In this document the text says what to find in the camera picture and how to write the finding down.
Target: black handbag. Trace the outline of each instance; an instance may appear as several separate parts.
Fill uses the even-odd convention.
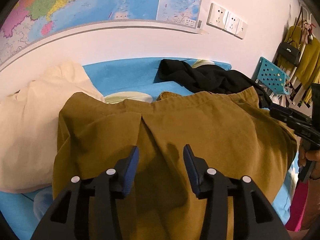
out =
[[[284,57],[287,61],[289,61],[290,63],[292,63],[293,65],[297,66],[299,64],[299,60],[300,60],[300,55],[301,55],[301,51],[300,51],[300,46],[301,46],[301,40],[302,40],[302,33],[300,35],[300,43],[297,44],[296,41],[292,40],[292,35],[294,34],[300,16],[302,16],[302,20],[301,20],[301,26],[303,26],[303,8],[301,7],[300,10],[300,14],[299,17],[297,19],[297,23],[294,27],[294,30],[290,36],[290,38],[288,39],[288,41],[284,41],[282,43],[280,43],[279,48],[278,48],[278,54],[281,55],[282,57]],[[295,42],[297,45],[297,48],[295,48],[294,46],[291,45],[292,42]]]

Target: bed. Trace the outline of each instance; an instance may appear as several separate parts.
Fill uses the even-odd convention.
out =
[[[156,77],[159,63],[163,58],[133,58],[85,65],[84,69],[93,85],[103,96],[121,92],[136,91],[150,95],[153,100],[162,91],[170,91],[183,96],[192,94],[175,82],[163,82]],[[172,58],[184,60],[193,65],[196,59]],[[228,63],[214,62],[225,70],[230,70]],[[285,224],[289,217],[292,202],[294,178],[298,171],[297,156],[292,163],[285,182],[281,187],[273,207]],[[20,240],[29,240],[38,224],[34,214],[34,199],[41,190],[28,194],[0,192],[0,210],[8,224]]]

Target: magenta fabric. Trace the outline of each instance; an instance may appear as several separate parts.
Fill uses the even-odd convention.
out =
[[[306,207],[307,195],[308,182],[304,184],[298,181],[290,207],[290,219],[285,225],[285,228],[287,230],[295,232],[300,230],[303,214]]]

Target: wall switch plate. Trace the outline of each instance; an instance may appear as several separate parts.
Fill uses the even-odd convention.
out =
[[[226,25],[228,13],[229,11],[225,8],[212,3],[207,24],[223,30]]]
[[[237,15],[235,15],[232,12],[229,12],[224,30],[231,34],[236,34],[239,21],[240,19]]]
[[[247,23],[245,23],[243,20],[240,20],[235,36],[243,40],[247,33],[248,27],[249,26]]]

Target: map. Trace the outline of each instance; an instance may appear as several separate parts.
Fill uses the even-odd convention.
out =
[[[78,25],[137,19],[196,28],[201,0],[19,0],[0,29],[0,65],[28,44]]]

